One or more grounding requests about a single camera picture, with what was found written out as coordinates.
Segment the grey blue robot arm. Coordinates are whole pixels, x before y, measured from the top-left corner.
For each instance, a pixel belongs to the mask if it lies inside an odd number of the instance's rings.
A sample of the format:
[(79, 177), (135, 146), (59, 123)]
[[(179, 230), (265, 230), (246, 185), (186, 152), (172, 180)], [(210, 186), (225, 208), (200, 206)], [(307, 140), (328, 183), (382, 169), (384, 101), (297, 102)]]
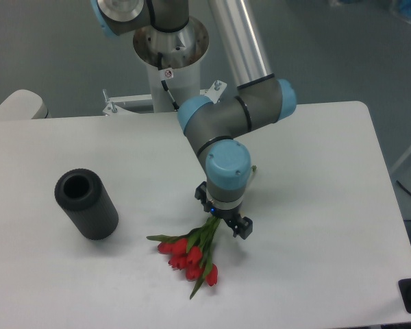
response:
[(92, 8), (106, 34), (132, 33), (137, 56), (155, 71), (163, 96), (153, 96), (153, 107), (177, 112), (205, 172), (196, 199), (236, 236), (247, 238), (253, 222), (240, 214), (240, 207), (251, 157), (238, 137), (289, 117), (297, 107), (290, 83), (271, 70), (249, 2), (210, 2), (238, 89), (227, 100), (213, 93), (190, 94), (188, 88), (199, 82), (193, 74), (181, 81), (181, 88), (171, 83), (174, 73), (189, 71), (204, 57), (210, 42), (187, 1), (93, 1)]

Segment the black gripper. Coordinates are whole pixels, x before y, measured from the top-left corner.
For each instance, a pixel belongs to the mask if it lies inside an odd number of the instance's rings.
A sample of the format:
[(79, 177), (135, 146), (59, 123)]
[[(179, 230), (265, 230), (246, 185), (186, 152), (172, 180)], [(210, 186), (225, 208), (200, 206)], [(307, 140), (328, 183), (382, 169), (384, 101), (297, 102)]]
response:
[(232, 202), (222, 202), (208, 197), (206, 192), (206, 182), (200, 183), (195, 189), (195, 199), (201, 202), (203, 209), (216, 218), (223, 219), (233, 230), (233, 237), (239, 236), (242, 239), (247, 239), (253, 232), (253, 221), (240, 215), (243, 197)]

